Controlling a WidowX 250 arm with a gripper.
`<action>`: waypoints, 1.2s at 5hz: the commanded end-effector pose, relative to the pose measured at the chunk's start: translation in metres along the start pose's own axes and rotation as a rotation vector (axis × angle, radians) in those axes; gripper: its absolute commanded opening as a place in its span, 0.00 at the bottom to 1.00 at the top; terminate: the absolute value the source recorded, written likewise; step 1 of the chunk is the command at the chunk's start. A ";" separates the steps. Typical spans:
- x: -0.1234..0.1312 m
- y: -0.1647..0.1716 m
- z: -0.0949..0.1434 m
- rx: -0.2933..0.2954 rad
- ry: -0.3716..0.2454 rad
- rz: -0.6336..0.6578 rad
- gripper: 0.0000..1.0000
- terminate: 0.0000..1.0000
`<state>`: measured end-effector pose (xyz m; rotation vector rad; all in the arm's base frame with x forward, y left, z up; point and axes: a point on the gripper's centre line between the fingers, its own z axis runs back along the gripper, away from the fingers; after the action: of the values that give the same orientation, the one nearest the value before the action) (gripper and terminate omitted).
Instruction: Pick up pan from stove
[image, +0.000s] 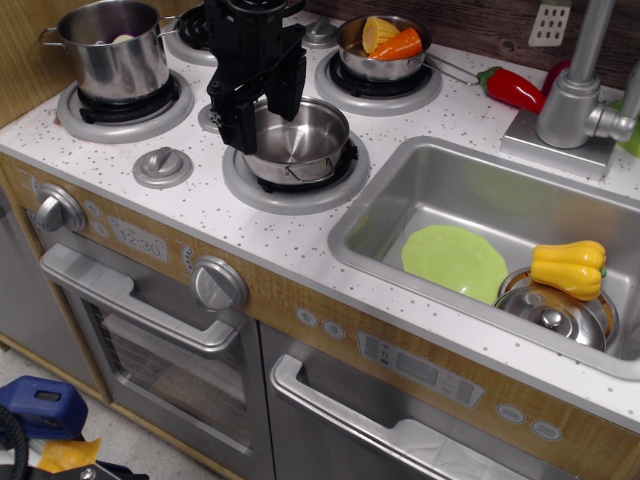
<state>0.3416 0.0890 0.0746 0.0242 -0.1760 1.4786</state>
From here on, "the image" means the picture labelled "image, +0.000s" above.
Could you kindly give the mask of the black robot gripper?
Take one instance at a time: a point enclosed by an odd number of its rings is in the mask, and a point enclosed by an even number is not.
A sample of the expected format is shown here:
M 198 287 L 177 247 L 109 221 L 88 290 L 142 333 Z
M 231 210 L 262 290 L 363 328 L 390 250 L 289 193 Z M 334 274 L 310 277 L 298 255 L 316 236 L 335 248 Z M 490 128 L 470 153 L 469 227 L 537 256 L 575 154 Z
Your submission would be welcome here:
M 257 152 L 254 104 L 267 97 L 268 110 L 292 121 L 306 80 L 304 27 L 283 21 L 304 1 L 206 1 L 210 52 L 218 62 L 207 92 L 223 142 L 245 153 Z

